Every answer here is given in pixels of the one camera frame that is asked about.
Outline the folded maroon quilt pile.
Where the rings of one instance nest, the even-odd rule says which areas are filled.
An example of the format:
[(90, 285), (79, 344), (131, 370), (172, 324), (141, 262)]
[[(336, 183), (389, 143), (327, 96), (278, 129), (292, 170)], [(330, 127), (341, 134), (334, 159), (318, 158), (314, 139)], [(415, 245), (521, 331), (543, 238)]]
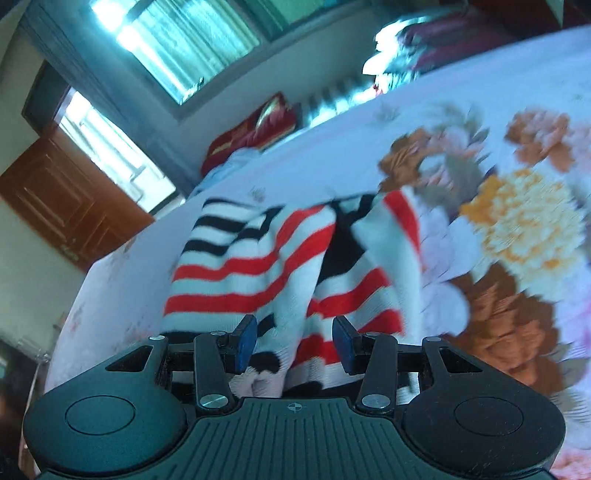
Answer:
[(376, 53), (362, 73), (379, 94), (450, 64), (512, 44), (517, 38), (479, 10), (452, 5), (405, 15), (375, 36)]

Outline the floral white bed sheet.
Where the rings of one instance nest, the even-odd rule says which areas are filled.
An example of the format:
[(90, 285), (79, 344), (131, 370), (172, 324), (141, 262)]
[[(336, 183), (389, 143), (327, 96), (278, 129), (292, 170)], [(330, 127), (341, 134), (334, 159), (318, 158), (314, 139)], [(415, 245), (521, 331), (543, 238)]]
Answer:
[(353, 384), (332, 321), (439, 336), (549, 397), (590, 475), (590, 31), (432, 73), (273, 147), (89, 271), (53, 389), (151, 335), (259, 340), (238, 396)]

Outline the striped knit children's sweater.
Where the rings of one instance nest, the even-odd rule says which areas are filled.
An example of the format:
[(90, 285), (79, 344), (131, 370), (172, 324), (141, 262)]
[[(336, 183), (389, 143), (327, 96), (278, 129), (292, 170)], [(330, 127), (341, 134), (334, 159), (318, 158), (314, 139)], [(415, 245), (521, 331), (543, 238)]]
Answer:
[(257, 339), (236, 396), (280, 397), (346, 385), (332, 322), (420, 340), (420, 226), (393, 191), (311, 207), (204, 203), (174, 272), (162, 331), (179, 339), (256, 317)]

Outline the brown wooden door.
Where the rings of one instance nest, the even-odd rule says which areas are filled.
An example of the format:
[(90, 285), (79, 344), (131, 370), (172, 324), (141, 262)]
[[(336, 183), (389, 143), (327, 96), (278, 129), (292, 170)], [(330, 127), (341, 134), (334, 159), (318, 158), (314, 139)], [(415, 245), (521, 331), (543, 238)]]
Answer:
[(1, 196), (84, 272), (154, 222), (54, 121), (1, 175)]

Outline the green glass window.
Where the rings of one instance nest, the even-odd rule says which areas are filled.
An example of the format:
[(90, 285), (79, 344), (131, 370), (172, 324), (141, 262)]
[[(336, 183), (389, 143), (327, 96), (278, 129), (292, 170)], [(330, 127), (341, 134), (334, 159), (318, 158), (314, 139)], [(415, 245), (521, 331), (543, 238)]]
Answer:
[(212, 101), (300, 101), (359, 73), (377, 25), (367, 1), (85, 1), (116, 106), (183, 120)]

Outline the striped cushion bench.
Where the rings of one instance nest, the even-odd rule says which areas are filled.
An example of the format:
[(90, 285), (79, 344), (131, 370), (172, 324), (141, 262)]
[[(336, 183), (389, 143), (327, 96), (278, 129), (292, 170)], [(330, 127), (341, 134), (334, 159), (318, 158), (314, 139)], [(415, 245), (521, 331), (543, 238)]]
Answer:
[(303, 129), (314, 128), (378, 95), (370, 76), (356, 75), (338, 80), (297, 104), (298, 125)]

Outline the grey curtain left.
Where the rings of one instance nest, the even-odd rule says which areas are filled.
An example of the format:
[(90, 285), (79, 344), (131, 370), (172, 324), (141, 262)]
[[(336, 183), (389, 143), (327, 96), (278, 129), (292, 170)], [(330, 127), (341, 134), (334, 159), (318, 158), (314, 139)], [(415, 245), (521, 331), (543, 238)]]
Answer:
[(88, 1), (32, 1), (20, 26), (60, 76), (184, 195), (198, 182), (172, 128), (177, 105), (99, 22)]

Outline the red gold pillow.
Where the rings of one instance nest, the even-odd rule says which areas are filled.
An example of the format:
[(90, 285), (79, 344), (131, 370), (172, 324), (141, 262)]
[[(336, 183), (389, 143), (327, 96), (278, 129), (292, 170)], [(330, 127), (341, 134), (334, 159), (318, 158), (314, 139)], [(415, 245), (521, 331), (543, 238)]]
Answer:
[(205, 177), (242, 148), (265, 150), (297, 130), (297, 114), (283, 93), (276, 92), (248, 118), (222, 133), (209, 145), (200, 174)]

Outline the light blue cloth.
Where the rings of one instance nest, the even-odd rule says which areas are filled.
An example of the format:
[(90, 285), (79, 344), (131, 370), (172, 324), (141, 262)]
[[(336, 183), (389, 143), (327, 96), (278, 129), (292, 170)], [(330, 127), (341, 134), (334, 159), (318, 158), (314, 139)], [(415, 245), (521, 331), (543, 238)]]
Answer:
[(190, 200), (199, 193), (213, 187), (226, 177), (245, 167), (247, 164), (256, 162), (261, 156), (262, 153), (253, 148), (240, 148), (236, 150), (230, 154), (228, 159), (222, 165), (216, 166), (209, 171), (204, 176), (204, 179), (202, 179), (202, 181), (195, 186), (191, 193), (186, 197), (186, 200)]

